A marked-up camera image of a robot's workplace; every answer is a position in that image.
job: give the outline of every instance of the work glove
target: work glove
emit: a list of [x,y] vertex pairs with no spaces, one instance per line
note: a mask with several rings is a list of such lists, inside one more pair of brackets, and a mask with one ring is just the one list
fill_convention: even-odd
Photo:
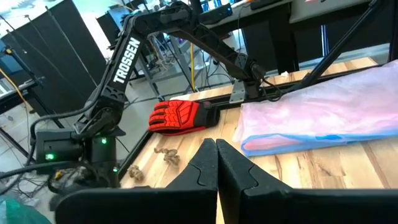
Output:
[[220,110],[210,102],[164,101],[149,116],[148,131],[176,136],[216,126],[219,119]]

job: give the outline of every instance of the black frame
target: black frame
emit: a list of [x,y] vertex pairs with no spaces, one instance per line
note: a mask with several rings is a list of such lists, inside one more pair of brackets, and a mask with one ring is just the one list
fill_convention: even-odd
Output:
[[[396,32],[398,31],[396,29],[396,15],[398,12],[398,0],[394,0],[394,22],[393,22],[393,35],[392,35],[392,40],[391,40],[391,49],[390,52],[392,54],[389,57],[389,61],[398,59],[397,55],[397,44],[398,42],[398,37],[396,37]],[[305,88],[307,86],[324,82],[327,80],[331,80],[332,78],[337,78],[337,77],[342,77],[344,75],[349,75],[352,73],[360,72],[369,68],[373,67],[379,67],[382,65],[375,65],[372,67],[366,67],[366,68],[360,68],[356,70],[351,70],[351,71],[345,71],[345,72],[340,72],[340,73],[334,73],[331,75],[327,75],[325,77],[320,77],[320,75],[338,58],[338,56],[341,53],[342,48],[345,46],[345,44],[355,35],[355,33],[369,20],[372,18],[372,16],[375,15],[375,12],[380,9],[381,7],[377,8],[372,8],[372,6],[385,6],[386,2],[385,1],[380,1],[380,0],[372,0],[371,3],[369,4],[368,10],[361,16],[358,21],[352,26],[352,28],[342,37],[342,39],[334,46],[333,49],[330,50],[330,53],[313,69],[313,71],[303,79],[303,82],[297,81],[297,82],[290,82],[290,83],[284,83],[281,85],[278,85],[278,87],[282,91],[287,91],[287,90],[296,90],[298,88]],[[268,94],[269,98],[272,98],[272,95],[278,94],[278,92],[275,90],[273,87],[267,87],[265,88],[265,91]],[[201,101],[209,101],[212,103],[214,106],[218,106],[221,110],[227,110],[231,108],[236,108],[241,106],[242,103],[249,103],[253,101],[263,101],[266,100],[265,97],[260,97],[256,98],[253,100],[245,100],[244,102],[236,103],[236,104],[230,104],[229,103],[229,98],[231,97],[231,94],[226,94],[226,95],[221,95],[221,96],[215,96],[211,98],[206,98],[206,99],[200,99],[197,100],[198,102]],[[134,146],[134,148],[130,151],[130,153],[127,155],[127,158],[124,160],[124,162],[121,164],[121,167],[118,172],[119,179],[122,179],[123,176],[126,174],[127,169],[130,167],[132,162],[137,158],[139,153],[143,150],[145,145],[147,144],[148,140],[151,138],[153,133],[150,133],[146,131],[138,143]]]

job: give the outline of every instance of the wooden tabletop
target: wooden tabletop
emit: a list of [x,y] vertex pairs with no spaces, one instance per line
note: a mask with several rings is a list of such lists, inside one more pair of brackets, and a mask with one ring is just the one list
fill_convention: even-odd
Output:
[[[361,58],[330,66],[324,75],[368,67],[376,63],[370,58]],[[275,84],[300,80],[308,71],[299,71],[289,76],[269,78]],[[180,100],[197,100],[231,93],[232,86],[225,86],[199,93],[175,97]],[[240,150],[240,142],[232,137],[237,127],[240,108],[221,111],[219,124],[195,133],[166,137],[154,134],[133,162],[143,171],[145,178],[135,182],[126,174],[122,188],[137,185],[165,187],[184,170],[189,160],[205,138],[225,139]],[[155,154],[155,147],[177,149],[181,161],[178,167],[168,165],[163,154]],[[293,188],[352,189],[352,188],[397,188],[398,187],[398,139],[366,141],[348,146],[329,147],[273,156],[251,157],[254,163],[274,177]],[[220,204],[217,223],[223,223]]]

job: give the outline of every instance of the pink plastic bag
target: pink plastic bag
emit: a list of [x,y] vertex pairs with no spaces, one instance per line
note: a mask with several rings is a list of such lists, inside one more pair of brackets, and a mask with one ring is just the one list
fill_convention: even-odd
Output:
[[234,134],[247,156],[398,136],[398,60],[288,93],[245,103]]

